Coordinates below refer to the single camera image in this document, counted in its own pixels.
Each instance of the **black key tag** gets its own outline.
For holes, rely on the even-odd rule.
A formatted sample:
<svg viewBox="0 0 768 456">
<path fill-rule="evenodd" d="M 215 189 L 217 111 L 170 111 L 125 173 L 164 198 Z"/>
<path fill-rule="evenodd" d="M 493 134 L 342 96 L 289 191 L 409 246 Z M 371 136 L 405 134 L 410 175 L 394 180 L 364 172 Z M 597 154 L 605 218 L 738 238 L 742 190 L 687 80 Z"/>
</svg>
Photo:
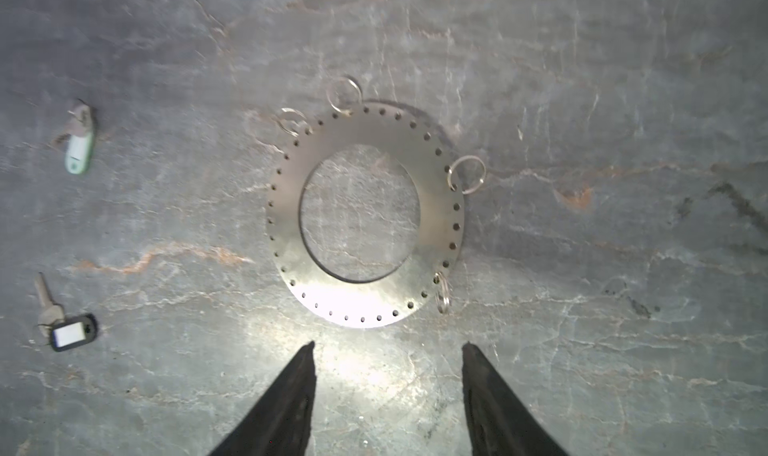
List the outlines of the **black key tag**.
<svg viewBox="0 0 768 456">
<path fill-rule="evenodd" d="M 96 338 L 96 320 L 92 315 L 70 317 L 51 327 L 51 347 L 56 352 L 87 345 Z"/>
</svg>

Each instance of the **circular center opening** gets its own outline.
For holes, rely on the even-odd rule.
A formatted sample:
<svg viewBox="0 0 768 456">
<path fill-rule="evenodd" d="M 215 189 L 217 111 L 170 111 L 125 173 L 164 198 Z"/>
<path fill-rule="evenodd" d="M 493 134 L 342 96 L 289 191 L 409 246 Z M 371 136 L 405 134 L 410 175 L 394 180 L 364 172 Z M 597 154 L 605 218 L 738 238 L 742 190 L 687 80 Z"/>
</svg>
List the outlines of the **circular center opening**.
<svg viewBox="0 0 768 456">
<path fill-rule="evenodd" d="M 397 269 L 418 238 L 418 195 L 386 153 L 353 145 L 323 161 L 301 199 L 301 231 L 312 257 L 348 281 Z"/>
</svg>

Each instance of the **key ring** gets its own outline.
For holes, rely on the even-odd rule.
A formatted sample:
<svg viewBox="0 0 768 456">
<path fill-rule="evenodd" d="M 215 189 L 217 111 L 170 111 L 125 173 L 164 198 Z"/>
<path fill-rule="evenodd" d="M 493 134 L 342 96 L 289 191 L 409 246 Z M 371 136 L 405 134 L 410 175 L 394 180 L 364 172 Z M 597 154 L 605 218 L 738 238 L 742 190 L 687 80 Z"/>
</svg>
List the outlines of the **key ring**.
<svg viewBox="0 0 768 456">
<path fill-rule="evenodd" d="M 306 126 L 307 126 L 307 129 L 308 129 L 310 132 L 312 131 L 312 127 L 311 127 L 311 126 L 310 126 L 310 124 L 307 122 L 307 120 L 306 120 L 306 116 L 305 116 L 305 115 L 303 115 L 303 114 L 302 114 L 300 111 L 296 111 L 295 109 L 292 109 L 292 108 L 290 108 L 290 107 L 284 107 L 284 108 L 282 108 L 282 109 L 281 109 L 281 111 L 283 111 L 283 114 L 296 114 L 296 115 L 298 115 L 299 117 L 301 117 L 301 118 L 302 118 L 302 121 L 303 121 L 303 122 L 306 124 Z M 283 124 L 283 119 L 282 119 L 280 116 L 277 116 L 277 125 L 279 125 L 279 126 L 280 126 L 280 128 L 281 128 L 281 129 L 283 129 L 283 131 L 285 131 L 286 133 L 293 135 L 293 137 L 299 137 L 299 133 L 297 133 L 297 132 L 296 132 L 296 131 L 294 131 L 293 129 L 288 129 L 288 128 L 287 128 L 287 127 L 286 127 L 286 126 Z"/>
<path fill-rule="evenodd" d="M 442 315 L 447 314 L 448 307 L 451 305 L 451 289 L 448 288 L 448 280 L 441 272 L 436 272 L 433 282 L 440 285 L 440 289 L 435 293 L 437 312 Z"/>
<path fill-rule="evenodd" d="M 346 76 L 334 78 L 326 87 L 326 98 L 328 99 L 328 103 L 331 105 L 333 110 L 340 112 L 343 115 L 350 115 L 352 114 L 352 111 L 350 111 L 349 109 L 342 109 L 338 107 L 336 104 L 333 104 L 333 101 L 331 100 L 331 88 L 337 82 L 346 82 L 357 91 L 357 104 L 362 104 L 362 90 L 360 90 L 360 86 L 357 85 L 357 82 L 351 80 L 351 78 Z"/>
<path fill-rule="evenodd" d="M 464 163 L 465 161 L 468 161 L 470 159 L 474 159 L 478 163 L 482 165 L 482 176 L 480 177 L 480 180 L 477 184 L 473 185 L 471 188 L 463 190 L 462 194 L 467 195 L 471 194 L 472 192 L 477 191 L 480 189 L 480 186 L 483 185 L 485 182 L 485 175 L 488 173 L 488 170 L 485 168 L 485 163 L 476 155 L 463 155 L 462 157 L 456 159 L 456 161 L 453 162 L 450 166 L 448 166 L 448 176 L 446 180 L 448 181 L 448 187 L 451 188 L 452 191 L 456 191 L 456 184 L 451 182 L 451 176 L 453 175 L 454 170 L 458 167 L 459 164 Z"/>
</svg>

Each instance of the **gray stone surface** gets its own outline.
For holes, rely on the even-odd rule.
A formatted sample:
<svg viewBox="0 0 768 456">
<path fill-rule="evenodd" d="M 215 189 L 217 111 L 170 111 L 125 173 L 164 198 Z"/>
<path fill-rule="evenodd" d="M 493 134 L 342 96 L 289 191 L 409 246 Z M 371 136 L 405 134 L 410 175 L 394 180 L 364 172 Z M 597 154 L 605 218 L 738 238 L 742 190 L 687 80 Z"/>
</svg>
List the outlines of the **gray stone surface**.
<svg viewBox="0 0 768 456">
<path fill-rule="evenodd" d="M 0 0 L 0 448 L 206 454 L 317 342 L 308 454 L 469 454 L 473 341 L 574 455 L 764 454 L 766 0 Z M 314 317 L 267 253 L 290 136 L 357 77 L 490 177 L 455 306 L 370 331 Z M 98 108 L 92 165 L 52 143 Z M 418 207 L 354 149 L 304 201 L 322 261 L 366 277 Z M 101 337 L 56 354 L 36 271 Z"/>
</svg>

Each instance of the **metal disc with holes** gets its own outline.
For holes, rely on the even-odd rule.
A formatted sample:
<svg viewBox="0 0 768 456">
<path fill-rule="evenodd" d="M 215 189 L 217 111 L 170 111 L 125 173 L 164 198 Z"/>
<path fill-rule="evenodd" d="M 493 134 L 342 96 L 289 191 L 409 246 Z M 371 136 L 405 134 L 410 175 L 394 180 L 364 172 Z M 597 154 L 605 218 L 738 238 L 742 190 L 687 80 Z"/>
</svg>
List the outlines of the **metal disc with holes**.
<svg viewBox="0 0 768 456">
<path fill-rule="evenodd" d="M 436 273 L 448 276 L 464 233 L 464 196 L 446 184 L 451 164 L 438 138 L 416 117 L 391 105 L 370 102 L 350 114 L 331 112 L 311 124 L 284 154 L 270 184 L 266 232 L 277 270 L 310 311 L 349 327 L 376 327 L 434 305 Z M 301 232 L 304 186 L 315 168 L 350 145 L 372 145 L 408 172 L 418 194 L 418 240 L 394 271 L 372 281 L 331 274 L 313 258 Z"/>
</svg>

